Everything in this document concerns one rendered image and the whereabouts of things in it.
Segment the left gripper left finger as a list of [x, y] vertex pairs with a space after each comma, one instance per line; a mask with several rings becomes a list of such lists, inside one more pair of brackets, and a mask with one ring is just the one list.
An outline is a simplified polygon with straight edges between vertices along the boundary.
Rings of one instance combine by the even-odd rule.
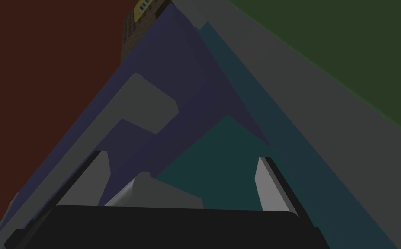
[[110, 175], [107, 151], [94, 151], [59, 188], [49, 205], [96, 206]]

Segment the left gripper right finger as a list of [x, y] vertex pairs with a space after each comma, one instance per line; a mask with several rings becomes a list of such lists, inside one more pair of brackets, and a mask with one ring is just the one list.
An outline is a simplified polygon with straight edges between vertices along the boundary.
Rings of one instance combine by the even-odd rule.
[[259, 157], [254, 181], [263, 211], [284, 211], [298, 215], [289, 198], [287, 184], [268, 157]]

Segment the teal cupboard panel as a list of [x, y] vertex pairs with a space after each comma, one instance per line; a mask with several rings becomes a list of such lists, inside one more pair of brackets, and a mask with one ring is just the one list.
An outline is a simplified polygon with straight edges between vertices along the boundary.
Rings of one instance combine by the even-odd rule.
[[227, 115], [158, 179], [199, 196], [205, 208], [261, 210], [257, 164], [271, 157], [330, 249], [397, 249], [211, 24], [198, 33], [266, 142]]

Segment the navy blue cupboard door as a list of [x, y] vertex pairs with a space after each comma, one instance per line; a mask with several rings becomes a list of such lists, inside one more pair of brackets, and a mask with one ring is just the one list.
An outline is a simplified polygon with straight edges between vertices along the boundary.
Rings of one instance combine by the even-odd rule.
[[[155, 188], [162, 186], [173, 195], [187, 197], [186, 207], [205, 208], [199, 196], [159, 180], [158, 176], [227, 115], [241, 121], [263, 142], [266, 138], [238, 100], [197, 29], [175, 5], [163, 11], [108, 82], [127, 80], [135, 73], [174, 99], [178, 113], [157, 133], [120, 120], [94, 147], [92, 152], [107, 151], [111, 172], [96, 206], [112, 205], [125, 197], [127, 190], [143, 190], [150, 180]], [[30, 221], [53, 207], [49, 201], [54, 194]]]

